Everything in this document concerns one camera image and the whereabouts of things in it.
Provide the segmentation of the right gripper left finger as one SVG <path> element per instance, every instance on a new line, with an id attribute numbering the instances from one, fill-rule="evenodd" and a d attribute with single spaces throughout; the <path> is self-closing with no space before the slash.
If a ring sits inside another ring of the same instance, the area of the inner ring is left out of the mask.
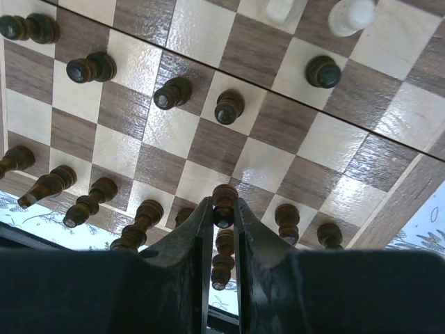
<path id="1" fill-rule="evenodd" d="M 139 253 L 75 251 L 7 224 L 2 333 L 205 333 L 213 203 Z"/>

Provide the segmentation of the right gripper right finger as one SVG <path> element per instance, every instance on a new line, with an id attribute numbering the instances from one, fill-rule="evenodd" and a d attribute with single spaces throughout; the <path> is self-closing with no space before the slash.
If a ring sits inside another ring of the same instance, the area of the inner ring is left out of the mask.
<path id="1" fill-rule="evenodd" d="M 444 258 L 298 250 L 243 199 L 234 208 L 242 333 L 443 333 Z"/>

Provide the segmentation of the dark chess piece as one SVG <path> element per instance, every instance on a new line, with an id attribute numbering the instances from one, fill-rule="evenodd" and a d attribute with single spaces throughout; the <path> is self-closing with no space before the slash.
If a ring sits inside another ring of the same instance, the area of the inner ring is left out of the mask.
<path id="1" fill-rule="evenodd" d="M 230 229 L 220 229 L 216 237 L 217 254 L 212 258 L 211 284 L 215 290 L 222 291 L 231 278 L 235 266 L 234 232 Z"/>

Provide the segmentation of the dark chess pawn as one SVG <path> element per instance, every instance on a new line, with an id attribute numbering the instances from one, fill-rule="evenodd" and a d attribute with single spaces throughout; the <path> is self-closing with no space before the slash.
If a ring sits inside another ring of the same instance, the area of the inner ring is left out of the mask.
<path id="1" fill-rule="evenodd" d="M 218 185 L 213 190 L 213 223 L 215 226 L 225 229 L 233 225 L 234 203 L 237 198 L 237 190 L 229 184 Z"/>

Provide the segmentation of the dark chess rook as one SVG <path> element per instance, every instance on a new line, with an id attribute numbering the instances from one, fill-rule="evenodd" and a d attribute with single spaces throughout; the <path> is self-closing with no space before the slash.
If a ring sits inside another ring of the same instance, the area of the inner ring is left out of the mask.
<path id="1" fill-rule="evenodd" d="M 35 163 L 35 156 L 28 148 L 22 145 L 9 149 L 0 162 L 0 179 L 2 180 L 6 173 L 15 170 L 26 170 Z"/>

